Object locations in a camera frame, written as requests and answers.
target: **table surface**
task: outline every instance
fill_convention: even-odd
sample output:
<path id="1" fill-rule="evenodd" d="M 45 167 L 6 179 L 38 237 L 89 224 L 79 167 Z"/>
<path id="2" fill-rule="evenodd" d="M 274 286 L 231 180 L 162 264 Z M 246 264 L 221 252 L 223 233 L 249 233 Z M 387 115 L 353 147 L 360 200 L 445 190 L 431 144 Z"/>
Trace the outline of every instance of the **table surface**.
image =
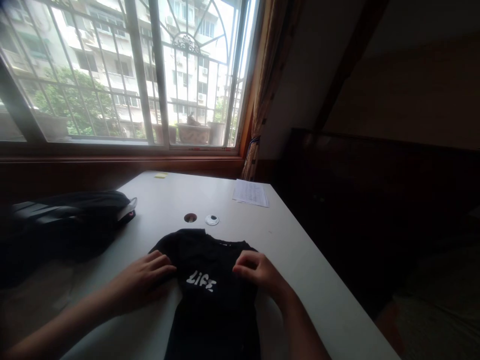
<path id="1" fill-rule="evenodd" d="M 146 171 L 118 189 L 138 198 L 136 217 L 103 255 L 76 271 L 72 304 L 147 254 L 163 236 L 202 228 L 216 239 L 245 240 L 267 255 L 300 297 L 333 360 L 399 359 L 271 185 L 264 185 L 266 208 L 232 200 L 234 180 L 177 173 L 159 179 L 156 173 Z M 188 213 L 197 221 L 185 222 Z M 205 223 L 210 214 L 219 217 L 217 225 Z M 163 359 L 182 297 L 175 281 L 170 286 L 159 303 L 99 326 L 64 359 Z M 262 358 L 287 359 L 279 309 L 261 291 L 255 306 Z"/>

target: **sticky note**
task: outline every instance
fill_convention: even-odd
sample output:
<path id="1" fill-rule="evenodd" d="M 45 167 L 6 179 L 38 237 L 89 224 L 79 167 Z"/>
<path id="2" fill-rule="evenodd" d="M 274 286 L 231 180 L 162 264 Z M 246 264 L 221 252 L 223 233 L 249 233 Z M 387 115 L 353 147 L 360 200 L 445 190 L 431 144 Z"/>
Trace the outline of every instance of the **sticky note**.
<path id="1" fill-rule="evenodd" d="M 155 177 L 157 179 L 165 179 L 169 173 L 168 172 L 157 172 Z"/>

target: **black backpack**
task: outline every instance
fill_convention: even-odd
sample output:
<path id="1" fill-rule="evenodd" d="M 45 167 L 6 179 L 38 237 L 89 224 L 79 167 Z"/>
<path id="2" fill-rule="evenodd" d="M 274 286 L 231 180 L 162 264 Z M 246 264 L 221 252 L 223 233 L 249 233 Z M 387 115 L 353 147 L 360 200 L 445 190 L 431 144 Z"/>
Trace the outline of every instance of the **black backpack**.
<path id="1" fill-rule="evenodd" d="M 119 191 L 75 192 L 13 205 L 0 240 L 0 289 L 19 285 L 51 260 L 102 254 L 135 216 L 136 198 Z"/>

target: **curtain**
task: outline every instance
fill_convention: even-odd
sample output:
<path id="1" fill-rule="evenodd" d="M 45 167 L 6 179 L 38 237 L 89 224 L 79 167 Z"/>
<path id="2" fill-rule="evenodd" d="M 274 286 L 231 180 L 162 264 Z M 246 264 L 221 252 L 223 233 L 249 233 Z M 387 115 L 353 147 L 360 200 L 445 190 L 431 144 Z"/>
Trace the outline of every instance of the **curtain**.
<path id="1" fill-rule="evenodd" d="M 241 179 L 255 177 L 260 137 L 267 121 L 275 91 L 297 28 L 303 0 L 263 1 L 261 31 L 248 96 L 245 124 L 251 122 L 251 141 L 241 172 Z"/>

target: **planter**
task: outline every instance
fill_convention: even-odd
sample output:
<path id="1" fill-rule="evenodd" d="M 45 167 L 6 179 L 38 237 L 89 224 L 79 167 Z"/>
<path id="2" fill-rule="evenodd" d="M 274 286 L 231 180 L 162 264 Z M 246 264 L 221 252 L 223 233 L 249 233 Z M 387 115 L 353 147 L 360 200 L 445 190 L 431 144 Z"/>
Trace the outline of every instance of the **planter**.
<path id="1" fill-rule="evenodd" d="M 69 141 L 69 118 L 36 115 L 36 122 L 48 142 Z"/>
<path id="2" fill-rule="evenodd" d="M 65 142 L 70 140 L 67 117 L 35 115 L 36 122 L 48 142 Z M 0 140 L 18 141 L 23 136 L 17 129 L 8 112 L 0 111 Z"/>
<path id="3" fill-rule="evenodd" d="M 156 140 L 159 144 L 164 143 L 164 134 L 162 133 L 162 125 L 161 124 L 152 124 L 153 130 L 156 134 Z M 168 139 L 170 140 L 170 144 L 175 144 L 177 142 L 177 127 L 176 126 L 169 126 L 168 127 Z"/>
<path id="4" fill-rule="evenodd" d="M 208 126 L 190 126 L 179 123 L 178 137 L 182 144 L 207 145 L 209 143 L 210 128 Z"/>
<path id="5" fill-rule="evenodd" d="M 208 144 L 213 146 L 223 146 L 226 124 L 224 122 L 209 121 L 208 126 L 210 127 Z"/>

